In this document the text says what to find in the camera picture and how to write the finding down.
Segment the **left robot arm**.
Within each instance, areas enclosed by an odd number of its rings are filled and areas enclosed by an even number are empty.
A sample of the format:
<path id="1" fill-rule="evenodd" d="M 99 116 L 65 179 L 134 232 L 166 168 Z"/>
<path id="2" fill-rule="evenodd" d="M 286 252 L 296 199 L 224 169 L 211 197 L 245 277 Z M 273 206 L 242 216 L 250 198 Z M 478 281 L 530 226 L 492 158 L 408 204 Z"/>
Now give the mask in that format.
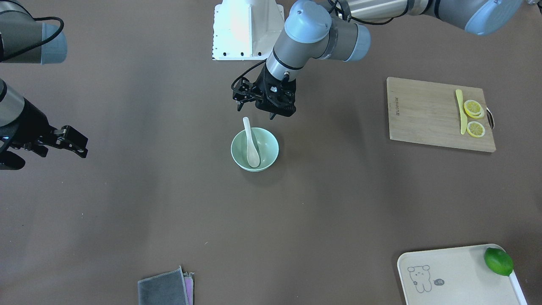
<path id="1" fill-rule="evenodd" d="M 504 26 L 520 8 L 520 0 L 298 0 L 273 45 L 256 81 L 245 74 L 232 83 L 237 110 L 254 102 L 270 114 L 296 111 L 296 78 L 310 58 L 358 61 L 366 56 L 368 25 L 385 25 L 404 15 L 427 15 L 486 36 Z"/>

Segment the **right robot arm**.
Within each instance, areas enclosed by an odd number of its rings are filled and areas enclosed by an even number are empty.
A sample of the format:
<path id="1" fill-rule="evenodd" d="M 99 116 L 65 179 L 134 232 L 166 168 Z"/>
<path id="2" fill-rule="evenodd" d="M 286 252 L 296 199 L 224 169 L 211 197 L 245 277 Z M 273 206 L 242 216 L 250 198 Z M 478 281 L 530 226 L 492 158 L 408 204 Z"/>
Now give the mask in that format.
<path id="1" fill-rule="evenodd" d="M 17 0 L 1 2 L 1 62 L 59 64 L 66 59 L 64 22 L 55 16 L 35 18 Z M 66 125 L 57 129 L 46 115 L 23 95 L 1 81 L 1 164 L 20 162 L 9 151 L 24 149 L 45 157 L 48 147 L 74 152 L 80 158 L 88 154 L 88 139 Z"/>

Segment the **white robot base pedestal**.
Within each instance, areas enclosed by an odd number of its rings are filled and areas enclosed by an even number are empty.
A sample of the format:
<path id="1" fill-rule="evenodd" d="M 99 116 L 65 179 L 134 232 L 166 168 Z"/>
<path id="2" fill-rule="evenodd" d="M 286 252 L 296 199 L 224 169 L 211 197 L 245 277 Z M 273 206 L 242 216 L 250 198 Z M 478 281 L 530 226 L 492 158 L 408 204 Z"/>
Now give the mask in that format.
<path id="1" fill-rule="evenodd" d="M 223 0 L 214 7 L 212 59 L 265 60 L 282 33 L 284 11 L 274 0 Z"/>

